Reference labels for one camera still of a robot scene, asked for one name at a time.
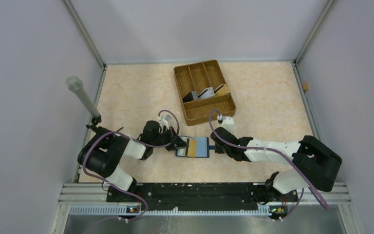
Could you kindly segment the woven brown divided tray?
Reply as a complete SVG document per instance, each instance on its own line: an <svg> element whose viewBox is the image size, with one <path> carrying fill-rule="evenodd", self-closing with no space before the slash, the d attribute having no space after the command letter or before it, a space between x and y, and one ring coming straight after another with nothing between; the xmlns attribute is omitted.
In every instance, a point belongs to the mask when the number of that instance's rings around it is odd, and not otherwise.
<svg viewBox="0 0 374 234"><path fill-rule="evenodd" d="M175 66L173 72L187 126L207 122L213 109L235 115L237 107L217 60Z"/></svg>

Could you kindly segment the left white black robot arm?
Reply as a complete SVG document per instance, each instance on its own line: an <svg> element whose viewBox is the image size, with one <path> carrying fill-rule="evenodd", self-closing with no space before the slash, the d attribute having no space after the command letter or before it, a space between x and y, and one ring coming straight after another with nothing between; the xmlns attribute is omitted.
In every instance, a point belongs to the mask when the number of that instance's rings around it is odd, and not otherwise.
<svg viewBox="0 0 374 234"><path fill-rule="evenodd" d="M159 122L149 120L136 140L119 134L111 134L101 139L85 160L92 145L102 135L109 132L108 129L103 127L93 127L92 129L95 136L80 151L77 161L81 166L86 162L86 170L96 173L118 187L118 195L127 202L134 200L136 197L136 179L120 168L119 162L122 157L146 160L152 155L154 146L164 145L167 151L175 151L188 146L178 136L173 127L162 127Z"/></svg>

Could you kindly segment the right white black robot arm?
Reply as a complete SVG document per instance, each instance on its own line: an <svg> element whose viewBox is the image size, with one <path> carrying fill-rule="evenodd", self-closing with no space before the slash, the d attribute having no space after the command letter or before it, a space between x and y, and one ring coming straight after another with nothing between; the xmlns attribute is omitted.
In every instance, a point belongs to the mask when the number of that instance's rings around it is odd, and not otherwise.
<svg viewBox="0 0 374 234"><path fill-rule="evenodd" d="M235 161L267 161L292 167L273 173L267 182L266 195L272 201L306 187L330 192L342 164L341 157L314 136L305 135L294 142L268 142L253 137L237 138L227 129L218 127L210 137L219 153Z"/></svg>

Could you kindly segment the dark grey credit card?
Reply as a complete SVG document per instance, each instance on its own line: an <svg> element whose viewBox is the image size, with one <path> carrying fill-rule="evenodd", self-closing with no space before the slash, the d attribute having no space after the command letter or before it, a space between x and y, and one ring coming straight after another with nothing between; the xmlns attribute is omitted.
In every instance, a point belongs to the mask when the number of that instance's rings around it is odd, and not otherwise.
<svg viewBox="0 0 374 234"><path fill-rule="evenodd" d="M190 91L188 94L186 94L182 98L183 103L187 103L187 102L191 102L191 101L195 101L195 100L198 100L198 94L197 94L196 91Z"/></svg>

